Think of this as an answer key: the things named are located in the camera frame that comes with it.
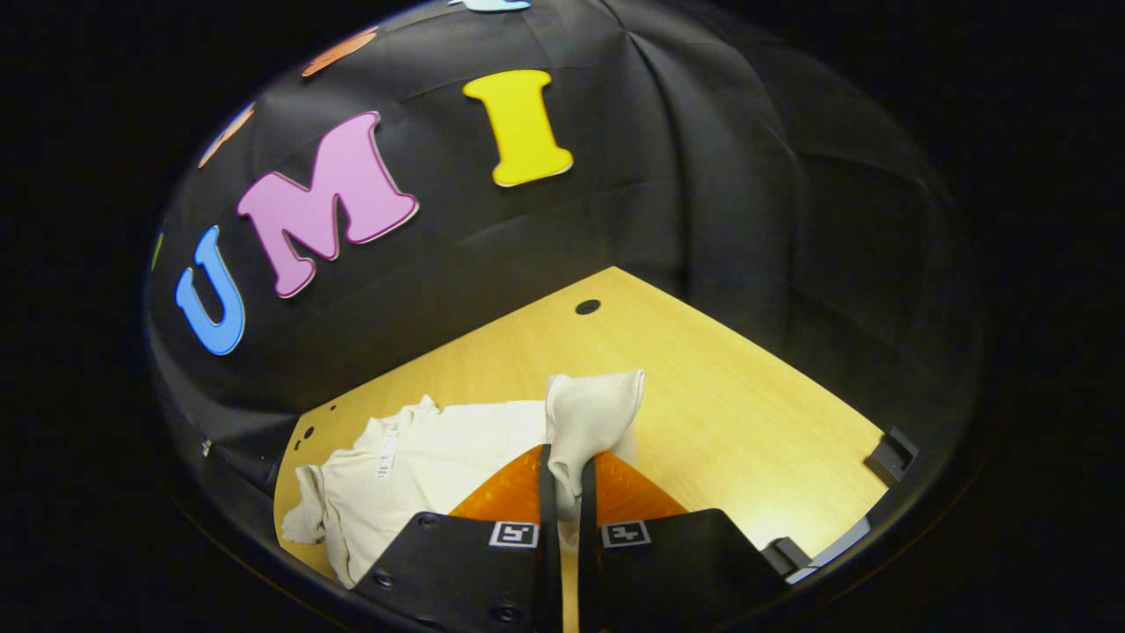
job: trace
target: letter m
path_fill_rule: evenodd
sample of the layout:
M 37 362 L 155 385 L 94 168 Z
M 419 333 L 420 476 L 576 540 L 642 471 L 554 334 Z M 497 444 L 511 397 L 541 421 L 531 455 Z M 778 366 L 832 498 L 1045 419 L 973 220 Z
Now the letter m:
M 379 112 L 363 112 L 325 134 L 307 189 L 273 171 L 238 201 L 238 215 L 253 220 L 277 272 L 278 296 L 297 293 L 316 273 L 313 260 L 299 256 L 290 239 L 330 261 L 340 254 L 336 202 L 348 214 L 346 236 L 353 244 L 392 230 L 417 211 L 417 198 L 399 191 L 382 164 L 375 144 L 378 123 Z

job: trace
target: letter u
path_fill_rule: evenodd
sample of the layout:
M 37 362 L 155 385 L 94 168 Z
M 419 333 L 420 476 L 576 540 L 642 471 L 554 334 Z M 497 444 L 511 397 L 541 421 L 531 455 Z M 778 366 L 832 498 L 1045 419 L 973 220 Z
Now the letter u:
M 242 296 L 226 269 L 223 256 L 218 253 L 218 226 L 212 226 L 199 238 L 196 245 L 196 263 L 204 266 L 219 300 L 223 301 L 223 320 L 218 324 L 210 320 L 207 310 L 199 302 L 199 295 L 191 284 L 191 268 L 184 268 L 180 282 L 176 286 L 176 304 L 183 309 L 188 325 L 199 337 L 199 343 L 208 352 L 217 356 L 230 354 L 242 341 L 246 325 L 246 313 L 242 306 Z

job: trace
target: wooden table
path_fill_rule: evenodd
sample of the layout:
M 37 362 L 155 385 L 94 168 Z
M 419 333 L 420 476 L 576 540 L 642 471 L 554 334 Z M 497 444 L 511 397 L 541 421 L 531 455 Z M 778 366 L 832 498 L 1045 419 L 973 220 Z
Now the wooden table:
M 591 298 L 601 307 L 576 313 Z M 608 268 L 302 416 L 274 492 L 278 539 L 335 579 L 323 545 L 280 539 L 281 519 L 300 500 L 295 469 L 350 449 L 368 418 L 426 394 L 439 407 L 542 400 L 554 374 L 637 369 L 638 470 L 688 510 L 721 508 L 758 549 L 789 536 L 816 555 L 886 490 L 863 465 L 882 435 L 863 416 L 705 314 Z M 576 569 L 564 552 L 566 631 L 577 631 Z

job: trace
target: orange soft finger pad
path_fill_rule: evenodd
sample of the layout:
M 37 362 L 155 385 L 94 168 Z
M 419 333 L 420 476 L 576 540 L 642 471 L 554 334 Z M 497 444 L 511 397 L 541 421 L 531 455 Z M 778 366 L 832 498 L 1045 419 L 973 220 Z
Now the orange soft finger pad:
M 648 521 L 687 510 L 637 469 L 612 453 L 594 455 L 597 477 L 597 525 Z
M 449 515 L 478 521 L 539 523 L 539 460 L 542 452 L 541 445 L 536 446 L 508 462 Z

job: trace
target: clothing tag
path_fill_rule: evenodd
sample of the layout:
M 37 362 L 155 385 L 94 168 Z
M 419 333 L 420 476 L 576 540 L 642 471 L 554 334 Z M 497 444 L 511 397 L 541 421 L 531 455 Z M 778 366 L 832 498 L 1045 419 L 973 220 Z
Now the clothing tag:
M 395 447 L 398 446 L 398 429 L 390 429 L 382 436 L 382 446 L 379 447 L 379 470 L 376 471 L 376 479 L 387 479 L 390 474 L 390 465 L 395 463 Z

